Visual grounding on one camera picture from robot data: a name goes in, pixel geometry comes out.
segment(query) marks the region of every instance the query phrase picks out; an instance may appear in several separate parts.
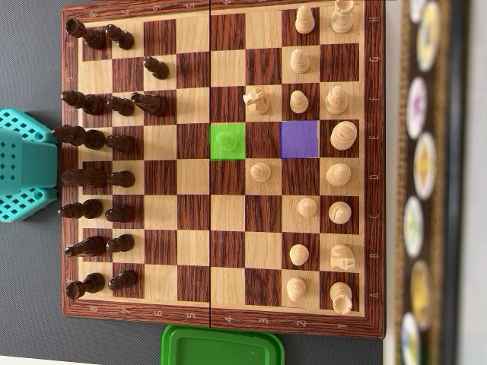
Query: dark square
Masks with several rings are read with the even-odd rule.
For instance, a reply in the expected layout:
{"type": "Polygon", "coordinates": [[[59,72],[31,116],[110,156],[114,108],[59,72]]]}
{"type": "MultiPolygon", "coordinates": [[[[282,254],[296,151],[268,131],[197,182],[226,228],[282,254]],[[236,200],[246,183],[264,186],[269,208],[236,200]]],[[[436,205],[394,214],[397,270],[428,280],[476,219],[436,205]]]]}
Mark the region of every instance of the dark square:
{"type": "Polygon", "coordinates": [[[319,120],[320,119],[320,84],[283,84],[282,85],[282,120],[319,120]],[[289,102],[296,90],[306,95],[309,107],[302,114],[292,111],[289,102]]]}
{"type": "Polygon", "coordinates": [[[211,123],[245,122],[244,86],[212,87],[211,123]]]}
{"type": "Polygon", "coordinates": [[[144,161],[144,193],[176,195],[176,160],[144,161]]]}
{"type": "Polygon", "coordinates": [[[357,272],[320,271],[320,308],[333,310],[329,289],[335,283],[345,283],[352,289],[352,310],[359,311],[359,275],[357,272]]]}
{"type": "Polygon", "coordinates": [[[245,269],[245,304],[281,306],[281,271],[264,268],[245,269]]]}
{"type": "Polygon", "coordinates": [[[358,158],[360,133],[357,119],[320,120],[320,157],[358,158]],[[330,142],[333,129],[344,121],[352,122],[357,128],[357,139],[348,150],[337,150],[330,142]]]}
{"type": "Polygon", "coordinates": [[[177,55],[177,88],[210,86],[210,52],[177,55]]]}
{"type": "Polygon", "coordinates": [[[281,232],[281,196],[246,195],[245,231],[281,232]]]}
{"type": "Polygon", "coordinates": [[[209,230],[210,195],[177,196],[177,229],[209,230]]]}
{"type": "Polygon", "coordinates": [[[283,195],[319,195],[320,159],[290,158],[282,160],[283,195]]]}
{"type": "Polygon", "coordinates": [[[176,54],[176,21],[144,23],[144,56],[176,54]]]}
{"type": "Polygon", "coordinates": [[[213,15],[212,51],[245,49],[245,14],[213,15]]]}
{"type": "Polygon", "coordinates": [[[113,223],[113,228],[142,229],[144,228],[144,196],[143,195],[114,195],[113,207],[127,205],[132,209],[132,219],[125,223],[113,223]]]}
{"type": "Polygon", "coordinates": [[[210,162],[211,195],[245,194],[245,160],[210,162]]]}
{"type": "Polygon", "coordinates": [[[177,125],[177,158],[210,158],[208,124],[177,125]]]}
{"type": "Polygon", "coordinates": [[[320,15],[318,8],[311,8],[315,26],[308,34],[296,30],[297,9],[282,11],[282,46],[316,46],[320,44],[320,15]]]}
{"type": "Polygon", "coordinates": [[[359,81],[358,43],[321,46],[321,82],[359,81]]]}
{"type": "Polygon", "coordinates": [[[177,299],[186,302],[208,302],[210,267],[177,266],[177,299]]]}
{"type": "Polygon", "coordinates": [[[278,122],[245,124],[245,155],[248,158],[279,158],[279,140],[278,122]]]}
{"type": "Polygon", "coordinates": [[[282,268],[288,270],[320,270],[320,235],[318,233],[282,233],[282,268]],[[291,262],[289,251],[294,245],[303,245],[310,252],[310,258],[301,266],[291,262]]]}
{"type": "Polygon", "coordinates": [[[219,268],[245,267],[245,232],[210,233],[210,266],[219,268]]]}
{"type": "Polygon", "coordinates": [[[113,63],[113,92],[144,90],[144,72],[142,57],[134,59],[114,59],[113,63]]]}
{"type": "Polygon", "coordinates": [[[145,263],[177,265],[177,232],[175,230],[145,231],[145,263]]]}
{"type": "Polygon", "coordinates": [[[247,85],[281,84],[280,48],[247,50],[247,85]]]}
{"type": "Polygon", "coordinates": [[[322,195],[320,196],[320,232],[321,233],[336,233],[336,234],[359,234],[358,219],[359,219],[359,197],[358,196],[336,196],[336,195],[322,195]],[[329,219],[328,210],[333,203],[345,202],[350,205],[352,216],[345,224],[336,224],[329,219]]]}
{"type": "Polygon", "coordinates": [[[144,298],[144,264],[132,263],[113,263],[113,277],[116,277],[122,271],[133,270],[137,274],[137,282],[131,287],[124,287],[123,289],[113,292],[114,297],[122,298],[144,298]]]}

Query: teal plastic object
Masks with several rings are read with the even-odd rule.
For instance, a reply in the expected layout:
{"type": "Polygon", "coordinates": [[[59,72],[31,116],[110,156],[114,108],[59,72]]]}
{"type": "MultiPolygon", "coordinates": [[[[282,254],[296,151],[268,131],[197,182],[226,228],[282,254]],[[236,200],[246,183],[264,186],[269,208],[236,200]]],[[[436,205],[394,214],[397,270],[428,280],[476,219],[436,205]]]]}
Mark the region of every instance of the teal plastic object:
{"type": "Polygon", "coordinates": [[[58,143],[49,128],[21,110],[0,109],[0,128],[19,132],[25,141],[58,143]]]}
{"type": "Polygon", "coordinates": [[[169,325],[161,365],[284,365],[284,348],[270,333],[169,325]]]}

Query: chessboard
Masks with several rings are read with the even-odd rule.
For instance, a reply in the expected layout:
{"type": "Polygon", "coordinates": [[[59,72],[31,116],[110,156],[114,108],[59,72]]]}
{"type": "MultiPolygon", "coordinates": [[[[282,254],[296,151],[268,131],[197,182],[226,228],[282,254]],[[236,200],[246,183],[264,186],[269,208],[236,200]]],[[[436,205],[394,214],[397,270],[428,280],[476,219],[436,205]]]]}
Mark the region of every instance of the chessboard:
{"type": "Polygon", "coordinates": [[[63,186],[62,203],[96,199],[103,211],[129,206],[134,217],[111,223],[62,219],[62,250],[90,236],[104,240],[131,234],[133,249],[95,257],[62,259],[62,307],[67,316],[198,325],[266,332],[381,338],[385,305],[385,118],[384,1],[356,1],[348,33],[331,28],[334,2],[147,0],[93,2],[63,9],[70,18],[104,30],[115,24],[135,40],[129,50],[110,39],[94,50],[63,31],[62,88],[83,94],[130,99],[132,92],[167,101],[163,116],[135,108],[121,116],[108,108],[92,116],[64,103],[65,125],[128,135],[128,154],[103,147],[62,144],[62,170],[128,170],[135,185],[63,186]],[[301,5],[311,8],[315,27],[296,31],[301,5]],[[309,71],[291,70],[302,49],[309,71]],[[154,78],[143,57],[168,65],[154,78]],[[326,97],[336,86],[349,98],[346,111],[332,115],[326,97]],[[269,98],[267,113],[252,113],[244,95],[258,87],[269,98]],[[290,96],[302,91],[302,114],[290,96]],[[357,129],[345,151],[330,144],[343,121],[357,129]],[[218,135],[237,136],[239,147],[222,153],[218,135]],[[252,167],[270,167],[256,181],[252,167]],[[326,172],[346,164],[344,186],[328,183],[326,172]],[[303,199],[317,208],[298,212],[303,199]],[[351,208],[345,224],[333,223],[329,208],[351,208]],[[295,265],[290,249],[306,247],[309,259],[295,265]],[[332,267],[331,250],[345,245],[355,266],[332,267]],[[77,300],[66,285],[101,273],[108,281],[121,271],[137,283],[107,287],[77,300]],[[287,283],[300,278],[306,290],[291,301],[287,283]],[[330,288],[350,287],[351,311],[334,310],[330,288]]]}

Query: dark pawn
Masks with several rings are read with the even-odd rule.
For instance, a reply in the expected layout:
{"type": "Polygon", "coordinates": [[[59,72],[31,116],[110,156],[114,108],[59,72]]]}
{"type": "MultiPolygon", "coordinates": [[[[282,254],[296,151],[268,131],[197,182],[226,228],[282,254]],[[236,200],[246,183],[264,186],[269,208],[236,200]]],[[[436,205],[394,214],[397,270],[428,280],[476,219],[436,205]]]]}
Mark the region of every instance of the dark pawn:
{"type": "Polygon", "coordinates": [[[130,171],[122,171],[120,173],[109,173],[107,182],[110,185],[122,186],[123,188],[129,188],[135,184],[135,176],[130,171]]]}
{"type": "Polygon", "coordinates": [[[68,19],[66,21],[66,33],[76,38],[83,37],[84,43],[93,49],[102,49],[105,45],[103,32],[94,28],[86,28],[78,19],[68,19]]]}
{"type": "Polygon", "coordinates": [[[127,252],[133,249],[134,244],[134,237],[130,234],[123,234],[119,238],[114,238],[113,240],[108,241],[107,251],[111,253],[127,252]]]}
{"type": "Polygon", "coordinates": [[[107,146],[128,154],[134,149],[135,140],[129,135],[109,135],[107,137],[107,146]]]}
{"type": "Polygon", "coordinates": [[[69,299],[78,299],[88,293],[98,293],[105,286],[105,278],[102,274],[95,272],[89,274],[82,282],[73,281],[66,285],[66,295],[69,299]]]}
{"type": "Polygon", "coordinates": [[[108,282],[108,288],[111,291],[123,289],[124,287],[131,287],[137,282],[137,274],[133,270],[122,271],[116,277],[108,282]]]}
{"type": "Polygon", "coordinates": [[[103,99],[98,95],[83,95],[79,91],[68,90],[62,92],[61,99],[76,109],[83,108],[85,113],[93,116],[100,114],[103,109],[103,99]]]}
{"type": "Polygon", "coordinates": [[[131,49],[134,45],[134,37],[126,30],[121,30],[116,25],[108,24],[107,36],[114,41],[121,49],[131,49]]]}
{"type": "Polygon", "coordinates": [[[58,210],[58,214],[63,218],[85,217],[86,219],[95,219],[103,213],[103,206],[100,201],[90,199],[82,203],[73,203],[65,205],[58,210]]]}
{"type": "Polygon", "coordinates": [[[133,93],[132,101],[140,109],[152,114],[153,116],[162,116],[166,112],[166,100],[159,95],[142,95],[139,93],[133,93]]]}
{"type": "Polygon", "coordinates": [[[169,67],[167,67],[164,62],[158,61],[154,57],[144,57],[144,67],[152,72],[155,78],[160,80],[164,80],[169,76],[169,67]]]}
{"type": "Polygon", "coordinates": [[[111,208],[105,213],[105,218],[109,222],[125,223],[132,218],[132,209],[126,205],[120,208],[111,208]]]}
{"type": "Polygon", "coordinates": [[[86,240],[76,243],[65,250],[66,256],[99,256],[105,252],[106,243],[98,236],[88,237],[86,240]]]}
{"type": "Polygon", "coordinates": [[[122,116],[131,116],[135,111],[134,103],[129,99],[123,99],[121,97],[109,97],[107,106],[111,110],[119,112],[122,116]]]}

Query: chess piece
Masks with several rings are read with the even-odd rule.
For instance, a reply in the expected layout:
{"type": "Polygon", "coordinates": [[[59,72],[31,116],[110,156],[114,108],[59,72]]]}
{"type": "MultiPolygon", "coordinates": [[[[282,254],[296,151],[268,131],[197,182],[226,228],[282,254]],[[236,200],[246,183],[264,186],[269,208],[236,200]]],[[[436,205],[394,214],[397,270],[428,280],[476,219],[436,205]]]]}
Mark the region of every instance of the chess piece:
{"type": "Polygon", "coordinates": [[[303,217],[313,217],[318,211],[318,204],[311,198],[304,198],[298,203],[298,212],[303,217]]]}
{"type": "Polygon", "coordinates": [[[304,113],[307,108],[309,107],[310,103],[307,100],[306,95],[304,95],[301,91],[296,90],[291,94],[291,101],[289,102],[291,106],[291,110],[296,114],[304,113]]]}
{"type": "Polygon", "coordinates": [[[349,182],[351,175],[350,167],[344,163],[338,163],[326,171],[326,180],[328,180],[330,185],[340,187],[349,182]]]}
{"type": "Polygon", "coordinates": [[[79,91],[68,90],[63,91],[61,99],[68,105],[76,108],[83,109],[87,114],[96,116],[103,110],[103,99],[98,95],[84,95],[79,91]]]}
{"type": "Polygon", "coordinates": [[[309,6],[302,5],[299,7],[295,25],[296,30],[301,34],[308,34],[313,31],[315,21],[309,6]]]}
{"type": "Polygon", "coordinates": [[[353,270],[355,268],[355,256],[350,247],[345,245],[335,245],[331,249],[330,264],[332,268],[342,270],[353,270]]]}
{"type": "Polygon", "coordinates": [[[105,145],[105,136],[102,132],[91,129],[86,131],[80,126],[58,125],[53,129],[53,136],[61,142],[69,143],[73,146],[84,144],[91,150],[99,150],[105,145]]]}
{"type": "Polygon", "coordinates": [[[310,59],[302,49],[295,49],[291,54],[291,70],[304,74],[310,69],[310,59]]]}
{"type": "Polygon", "coordinates": [[[250,169],[250,175],[259,183],[265,183],[271,178],[271,167],[267,163],[256,163],[250,169]]]}
{"type": "Polygon", "coordinates": [[[105,213],[105,218],[113,223],[125,223],[132,219],[132,209],[126,205],[119,208],[111,208],[105,213]]]}
{"type": "Polygon", "coordinates": [[[107,106],[122,116],[131,116],[135,112],[134,103],[131,100],[122,97],[109,97],[107,106]]]}
{"type": "Polygon", "coordinates": [[[289,258],[294,265],[301,266],[310,258],[310,251],[304,245],[294,245],[289,250],[289,258]]]}
{"type": "Polygon", "coordinates": [[[73,281],[66,285],[66,295],[69,299],[79,299],[88,293],[98,293],[105,286],[105,278],[99,272],[89,274],[83,281],[73,281]]]}
{"type": "Polygon", "coordinates": [[[107,173],[103,170],[71,169],[61,174],[61,180],[68,186],[91,185],[95,188],[100,188],[107,184],[107,173]]]}
{"type": "Polygon", "coordinates": [[[108,282],[108,288],[111,291],[117,291],[125,287],[131,287],[135,283],[137,283],[137,273],[133,270],[125,270],[108,282]]]}
{"type": "Polygon", "coordinates": [[[122,171],[119,173],[109,173],[107,182],[110,185],[122,186],[123,188],[129,188],[135,184],[135,176],[130,171],[122,171]]]}
{"type": "Polygon", "coordinates": [[[331,24],[336,33],[347,33],[353,27],[353,5],[352,0],[335,1],[331,24]]]}
{"type": "Polygon", "coordinates": [[[86,240],[76,243],[74,246],[68,247],[65,254],[68,257],[92,257],[99,256],[105,252],[105,241],[98,236],[88,237],[86,240]]]}
{"type": "Polygon", "coordinates": [[[169,67],[162,62],[158,61],[154,57],[144,57],[144,67],[147,71],[152,72],[155,78],[159,80],[164,80],[169,76],[169,67]]]}
{"type": "Polygon", "coordinates": [[[255,87],[243,96],[243,101],[250,111],[258,116],[266,114],[270,108],[269,98],[261,87],[255,87]]]}
{"type": "Polygon", "coordinates": [[[131,49],[134,46],[133,35],[126,30],[121,30],[116,25],[108,24],[105,32],[121,49],[131,49]]]}
{"type": "Polygon", "coordinates": [[[328,113],[337,116],[344,113],[349,106],[349,96],[341,86],[335,86],[329,91],[325,99],[325,108],[328,113]]]}
{"type": "Polygon", "coordinates": [[[73,203],[65,205],[58,210],[58,215],[63,218],[85,217],[86,219],[95,219],[103,213],[103,205],[99,200],[89,199],[82,203],[73,203]]]}
{"type": "Polygon", "coordinates": [[[102,49],[105,46],[105,36],[103,32],[94,28],[86,28],[78,19],[68,19],[65,30],[67,34],[76,38],[82,38],[84,44],[93,49],[102,49]]]}
{"type": "Polygon", "coordinates": [[[288,297],[292,302],[298,302],[306,293],[306,283],[301,278],[291,278],[286,285],[288,297]]]}
{"type": "Polygon", "coordinates": [[[350,205],[345,202],[336,202],[329,207],[329,219],[335,224],[345,224],[352,216],[350,205]]]}
{"type": "Polygon", "coordinates": [[[333,301],[333,309],[344,316],[352,310],[352,289],[345,283],[335,283],[329,289],[329,297],[333,301]]]}
{"type": "Polygon", "coordinates": [[[159,95],[143,95],[132,93],[132,101],[140,109],[152,114],[153,116],[163,116],[166,112],[166,99],[159,95]]]}
{"type": "Polygon", "coordinates": [[[134,237],[130,234],[123,234],[118,238],[108,241],[107,251],[111,253],[127,252],[133,249],[134,245],[134,237]]]}
{"type": "Polygon", "coordinates": [[[357,139],[357,127],[352,122],[340,122],[332,131],[329,141],[337,150],[348,150],[357,139]]]}

